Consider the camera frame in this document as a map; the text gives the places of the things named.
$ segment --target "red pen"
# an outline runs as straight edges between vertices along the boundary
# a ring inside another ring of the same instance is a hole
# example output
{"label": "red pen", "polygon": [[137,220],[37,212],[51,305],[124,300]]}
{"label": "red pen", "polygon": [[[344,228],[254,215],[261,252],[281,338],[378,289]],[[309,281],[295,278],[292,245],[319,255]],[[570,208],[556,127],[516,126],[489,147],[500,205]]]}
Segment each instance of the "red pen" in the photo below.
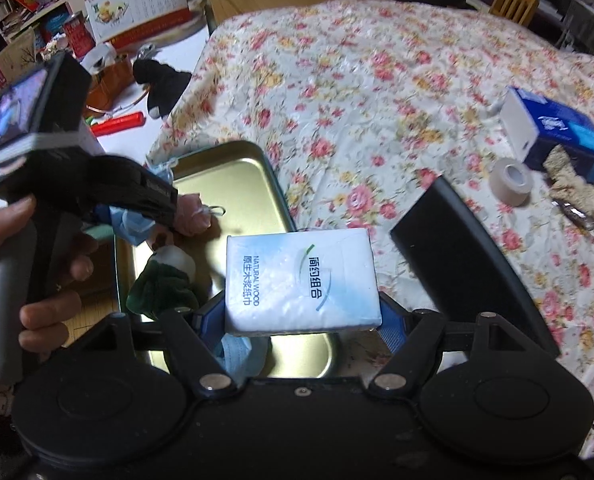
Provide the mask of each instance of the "red pen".
{"label": "red pen", "polygon": [[129,130],[130,128],[138,128],[144,124],[146,124],[146,117],[143,112],[135,112],[133,114],[108,119],[103,123],[94,124],[90,127],[90,130],[95,137],[101,137],[122,132],[123,130]]}

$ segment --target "device screen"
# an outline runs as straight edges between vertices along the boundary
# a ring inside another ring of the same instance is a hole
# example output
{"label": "device screen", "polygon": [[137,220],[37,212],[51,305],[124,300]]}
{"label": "device screen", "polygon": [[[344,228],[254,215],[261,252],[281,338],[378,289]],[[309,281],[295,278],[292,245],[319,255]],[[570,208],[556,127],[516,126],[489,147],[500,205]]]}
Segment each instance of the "device screen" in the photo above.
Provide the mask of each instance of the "device screen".
{"label": "device screen", "polygon": [[37,98],[42,92],[48,71],[37,70],[12,85],[0,98],[0,144],[28,132]]}

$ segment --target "black plush toy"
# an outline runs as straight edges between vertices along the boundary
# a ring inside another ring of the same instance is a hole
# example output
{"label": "black plush toy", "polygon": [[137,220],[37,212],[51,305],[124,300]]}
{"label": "black plush toy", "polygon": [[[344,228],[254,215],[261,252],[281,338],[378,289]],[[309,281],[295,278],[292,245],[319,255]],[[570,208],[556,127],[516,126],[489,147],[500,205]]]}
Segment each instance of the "black plush toy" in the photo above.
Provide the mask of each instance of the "black plush toy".
{"label": "black plush toy", "polygon": [[153,119],[165,117],[172,111],[192,77],[190,72],[178,72],[154,59],[136,59],[132,73],[137,83],[150,85],[148,114]]}

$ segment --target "wooden chair back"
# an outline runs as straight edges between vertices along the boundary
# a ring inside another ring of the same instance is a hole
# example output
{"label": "wooden chair back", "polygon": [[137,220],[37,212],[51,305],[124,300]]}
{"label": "wooden chair back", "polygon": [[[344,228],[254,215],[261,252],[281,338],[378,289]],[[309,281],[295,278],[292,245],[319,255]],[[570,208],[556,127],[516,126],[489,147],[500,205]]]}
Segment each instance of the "wooden chair back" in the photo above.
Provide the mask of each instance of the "wooden chair back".
{"label": "wooden chair back", "polygon": [[538,6],[538,0],[494,0],[490,7],[490,14],[528,27]]}

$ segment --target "gray handle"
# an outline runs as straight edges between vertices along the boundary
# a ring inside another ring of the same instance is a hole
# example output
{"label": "gray handle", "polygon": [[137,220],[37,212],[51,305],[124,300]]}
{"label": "gray handle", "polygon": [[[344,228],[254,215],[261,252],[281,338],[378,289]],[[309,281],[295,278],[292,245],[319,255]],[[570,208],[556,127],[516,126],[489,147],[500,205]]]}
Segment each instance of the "gray handle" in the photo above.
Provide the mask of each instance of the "gray handle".
{"label": "gray handle", "polygon": [[19,310],[26,304],[36,245],[31,221],[0,247],[0,384],[12,385],[23,378]]}
{"label": "gray handle", "polygon": [[0,248],[0,384],[12,386],[24,378],[23,330],[19,311],[24,304],[53,295],[57,277],[81,220],[37,202],[28,225]]}

